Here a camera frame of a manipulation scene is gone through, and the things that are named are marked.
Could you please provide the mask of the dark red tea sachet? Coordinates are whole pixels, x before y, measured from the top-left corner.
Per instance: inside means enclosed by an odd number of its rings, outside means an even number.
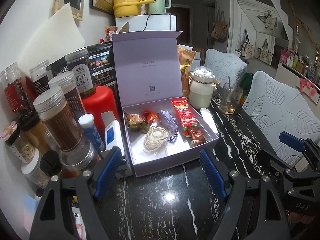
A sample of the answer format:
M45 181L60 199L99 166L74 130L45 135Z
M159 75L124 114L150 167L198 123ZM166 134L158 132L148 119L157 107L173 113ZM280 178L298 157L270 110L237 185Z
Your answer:
M192 146L198 146L206 143L206 139L198 127L188 127L188 133L191 137Z

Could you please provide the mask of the long red snack packet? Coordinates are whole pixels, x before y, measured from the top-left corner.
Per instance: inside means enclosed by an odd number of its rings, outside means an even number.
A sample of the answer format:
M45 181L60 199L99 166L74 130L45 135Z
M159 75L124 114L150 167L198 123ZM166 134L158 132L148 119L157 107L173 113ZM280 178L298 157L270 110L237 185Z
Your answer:
M171 99L171 104L182 126L183 135L185 137L191 137L190 129L198 127L198 123L194 114L191 112L189 102L184 98L175 98Z

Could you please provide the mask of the red gold candy packet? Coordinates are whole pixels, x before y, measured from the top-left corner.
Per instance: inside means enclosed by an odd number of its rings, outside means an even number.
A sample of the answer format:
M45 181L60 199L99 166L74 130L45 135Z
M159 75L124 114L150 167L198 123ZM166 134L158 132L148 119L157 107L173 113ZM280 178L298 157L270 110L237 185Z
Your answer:
M152 111L144 110L143 115L146 118L149 125L152 125L154 122L156 122L159 119L158 114Z

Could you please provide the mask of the orange liquid jar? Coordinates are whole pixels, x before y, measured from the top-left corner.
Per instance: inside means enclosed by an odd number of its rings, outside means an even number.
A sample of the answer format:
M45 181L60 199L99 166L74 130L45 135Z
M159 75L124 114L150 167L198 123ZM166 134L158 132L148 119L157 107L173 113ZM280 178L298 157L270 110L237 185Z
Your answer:
M84 137L75 149L69 152L61 151L59 155L62 165L76 176L86 170L91 170L100 161L93 144Z

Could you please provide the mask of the white blue carton box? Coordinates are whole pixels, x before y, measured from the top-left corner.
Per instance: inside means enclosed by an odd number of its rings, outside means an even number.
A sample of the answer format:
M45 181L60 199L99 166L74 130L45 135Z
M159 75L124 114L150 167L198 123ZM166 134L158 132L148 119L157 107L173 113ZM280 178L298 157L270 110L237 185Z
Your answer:
M101 118L105 125L105 147L106 150L101 153L103 157L106 156L107 151L113 146L117 146L121 150L122 161L116 172L117 178L125 178L133 175L133 171L130 165L130 160L125 152L125 145L123 143L123 137L120 129L120 122L114 116L112 111L101 113Z

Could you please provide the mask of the near light blue chair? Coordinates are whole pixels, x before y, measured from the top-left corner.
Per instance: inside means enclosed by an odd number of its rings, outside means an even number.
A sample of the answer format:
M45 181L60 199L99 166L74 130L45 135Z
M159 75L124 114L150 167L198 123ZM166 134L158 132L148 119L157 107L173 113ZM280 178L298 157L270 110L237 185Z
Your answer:
M276 155L295 166L303 154L279 140L281 132L297 138L310 138L319 144L319 119L300 91L281 83L262 71L253 75L243 110L262 131Z

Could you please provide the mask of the light blue chair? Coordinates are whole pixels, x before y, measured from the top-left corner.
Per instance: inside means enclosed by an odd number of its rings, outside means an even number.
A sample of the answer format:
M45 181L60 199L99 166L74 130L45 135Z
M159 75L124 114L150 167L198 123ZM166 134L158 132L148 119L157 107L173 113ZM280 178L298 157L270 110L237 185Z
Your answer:
M231 85L238 85L246 72L247 63L235 54L208 49L204 66L215 75L222 86L229 80Z
M243 110L262 131L276 155L295 166L303 154L279 140L281 132L297 138L310 138L319 144L319 119L300 91L281 83L262 71L253 75Z

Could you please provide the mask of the blue white tube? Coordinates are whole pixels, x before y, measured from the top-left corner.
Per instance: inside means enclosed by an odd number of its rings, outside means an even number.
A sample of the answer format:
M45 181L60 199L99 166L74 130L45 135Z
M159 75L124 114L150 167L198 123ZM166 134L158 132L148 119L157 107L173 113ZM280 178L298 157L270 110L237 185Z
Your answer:
M78 123L83 129L85 135L93 144L95 150L100 153L105 150L103 140L95 126L94 116L92 114L84 114L78 119Z

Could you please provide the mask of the pink green candy wrapper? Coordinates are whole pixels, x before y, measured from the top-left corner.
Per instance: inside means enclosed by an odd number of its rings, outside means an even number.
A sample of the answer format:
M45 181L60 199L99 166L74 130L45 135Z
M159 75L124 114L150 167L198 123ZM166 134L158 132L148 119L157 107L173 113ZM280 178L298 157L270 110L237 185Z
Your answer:
M124 112L124 116L127 127L132 131L143 133L149 131L149 124L144 116L127 112Z

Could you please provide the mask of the lavender gift box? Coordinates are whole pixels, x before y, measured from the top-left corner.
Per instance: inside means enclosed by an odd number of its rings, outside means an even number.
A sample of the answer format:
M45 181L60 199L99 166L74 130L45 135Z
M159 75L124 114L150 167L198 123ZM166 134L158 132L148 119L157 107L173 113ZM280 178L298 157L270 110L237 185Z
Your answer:
M167 110L175 115L172 99L182 98L181 72L177 37L180 31L145 30L118 33L112 36L114 64L120 104L124 114L158 113ZM192 146L191 139L178 128L174 143L165 142L149 152L144 147L143 132L125 127L126 144L135 176L161 172L199 158L200 150L212 150L219 137L194 108L194 114L206 142Z

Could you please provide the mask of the red plastic container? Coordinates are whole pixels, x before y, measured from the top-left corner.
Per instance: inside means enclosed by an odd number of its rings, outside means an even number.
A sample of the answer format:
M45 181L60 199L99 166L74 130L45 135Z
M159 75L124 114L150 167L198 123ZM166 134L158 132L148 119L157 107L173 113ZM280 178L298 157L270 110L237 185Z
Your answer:
M94 116L94 124L101 136L105 139L105 124L101 117L102 113L112 111L115 118L119 120L119 114L117 109L114 93L110 87L97 86L95 93L82 99L86 113Z

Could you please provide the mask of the glass cup with spoon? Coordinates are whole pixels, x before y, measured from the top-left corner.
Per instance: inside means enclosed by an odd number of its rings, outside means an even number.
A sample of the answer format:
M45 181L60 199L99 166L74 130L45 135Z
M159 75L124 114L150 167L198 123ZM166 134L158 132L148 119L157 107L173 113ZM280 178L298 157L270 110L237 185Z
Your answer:
M240 99L243 95L243 89L238 85L231 83L230 77L228 82L223 85L223 91L220 102L220 110L222 113L231 115L235 112Z

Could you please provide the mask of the brown powder jar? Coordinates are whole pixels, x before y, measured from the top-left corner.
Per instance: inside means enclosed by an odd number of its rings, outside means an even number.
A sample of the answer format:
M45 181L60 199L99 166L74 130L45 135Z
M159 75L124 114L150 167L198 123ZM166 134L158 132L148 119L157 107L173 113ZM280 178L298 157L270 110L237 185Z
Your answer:
M34 100L33 105L63 152L70 152L80 144L82 133L61 87L43 92Z

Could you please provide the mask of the cream ceramic teapot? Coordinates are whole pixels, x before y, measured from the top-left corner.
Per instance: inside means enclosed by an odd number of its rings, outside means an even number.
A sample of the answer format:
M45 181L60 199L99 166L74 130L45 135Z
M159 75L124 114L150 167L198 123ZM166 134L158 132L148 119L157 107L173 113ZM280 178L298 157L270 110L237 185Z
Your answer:
M209 107L213 93L217 90L215 75L206 67L197 67L189 72L189 80L188 102L195 109Z

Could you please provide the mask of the far light blue chair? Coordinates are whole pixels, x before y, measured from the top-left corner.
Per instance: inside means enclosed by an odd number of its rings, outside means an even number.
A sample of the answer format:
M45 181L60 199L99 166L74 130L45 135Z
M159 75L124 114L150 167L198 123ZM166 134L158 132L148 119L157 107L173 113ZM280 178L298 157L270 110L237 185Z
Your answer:
M208 49L204 66L215 75L222 86L229 80L231 85L238 85L246 72L247 63L235 54Z

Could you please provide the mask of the black snack bag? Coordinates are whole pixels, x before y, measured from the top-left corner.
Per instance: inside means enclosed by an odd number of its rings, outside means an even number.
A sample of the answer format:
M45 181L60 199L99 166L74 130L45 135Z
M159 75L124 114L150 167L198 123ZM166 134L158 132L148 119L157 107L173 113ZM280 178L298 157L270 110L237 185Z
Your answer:
M110 87L113 90L114 94L116 94L116 71L114 67L112 43L106 42L88 46L86 48L88 50L89 65L92 71L93 83L95 87ZM71 83L71 78L62 77L63 73L71 71L67 66L65 56L52 63L50 66L54 77L49 81L49 87L68 87Z

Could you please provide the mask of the dark label jar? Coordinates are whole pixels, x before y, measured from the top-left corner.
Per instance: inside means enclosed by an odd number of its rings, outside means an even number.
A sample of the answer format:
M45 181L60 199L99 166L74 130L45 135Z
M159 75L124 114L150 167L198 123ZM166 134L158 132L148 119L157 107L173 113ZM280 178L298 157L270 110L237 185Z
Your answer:
M88 50L86 47L65 55L68 68L75 75L76 85L81 98L87 98L95 93L92 71L89 65Z

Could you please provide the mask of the red dried fruit jar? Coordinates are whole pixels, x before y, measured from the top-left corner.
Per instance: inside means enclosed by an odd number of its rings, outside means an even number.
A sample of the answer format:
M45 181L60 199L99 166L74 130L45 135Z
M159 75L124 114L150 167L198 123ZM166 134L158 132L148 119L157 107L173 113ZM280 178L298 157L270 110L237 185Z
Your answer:
M12 112L17 116L19 124L25 124L32 117L34 108L29 102L17 62L1 72L1 83L7 102Z

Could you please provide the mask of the hanging brown tote bag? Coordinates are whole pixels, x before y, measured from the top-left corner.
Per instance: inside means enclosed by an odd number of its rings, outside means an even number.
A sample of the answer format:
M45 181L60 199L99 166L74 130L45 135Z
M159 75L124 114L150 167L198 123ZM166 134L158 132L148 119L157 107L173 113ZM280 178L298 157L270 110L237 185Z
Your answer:
M218 8L216 21L210 36L217 42L226 42L227 40L228 23L226 22L224 11L220 11L220 8Z

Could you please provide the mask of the white mini fridge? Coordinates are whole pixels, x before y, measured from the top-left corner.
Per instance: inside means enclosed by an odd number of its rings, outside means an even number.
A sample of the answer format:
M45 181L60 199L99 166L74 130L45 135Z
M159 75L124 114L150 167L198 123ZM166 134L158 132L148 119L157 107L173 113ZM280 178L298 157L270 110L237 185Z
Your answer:
M172 14L164 15L137 15L130 17L116 18L116 27L120 30L126 23L129 24L129 31L170 31L176 30L177 16Z

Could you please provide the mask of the yellow pot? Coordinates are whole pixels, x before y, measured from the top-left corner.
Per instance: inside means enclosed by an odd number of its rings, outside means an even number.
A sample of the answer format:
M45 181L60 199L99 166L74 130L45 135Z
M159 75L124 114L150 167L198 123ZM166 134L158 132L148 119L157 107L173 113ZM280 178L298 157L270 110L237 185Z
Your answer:
M141 14L141 5L155 3L156 0L113 0L115 18L131 17Z

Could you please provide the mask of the green electric kettle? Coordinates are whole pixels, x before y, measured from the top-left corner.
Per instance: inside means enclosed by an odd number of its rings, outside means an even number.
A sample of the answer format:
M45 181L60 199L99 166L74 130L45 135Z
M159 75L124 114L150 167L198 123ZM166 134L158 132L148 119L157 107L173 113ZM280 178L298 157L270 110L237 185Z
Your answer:
M149 4L149 14L162 15L166 14L166 10L172 7L171 0L155 0Z

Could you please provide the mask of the purple drawstring pouch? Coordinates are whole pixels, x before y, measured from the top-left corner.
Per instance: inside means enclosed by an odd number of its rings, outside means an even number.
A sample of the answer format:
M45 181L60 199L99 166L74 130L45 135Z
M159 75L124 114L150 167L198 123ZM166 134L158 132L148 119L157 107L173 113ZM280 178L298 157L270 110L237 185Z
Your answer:
M167 110L160 110L159 118L162 126L168 131L168 142L174 143L178 135L178 124L176 118Z

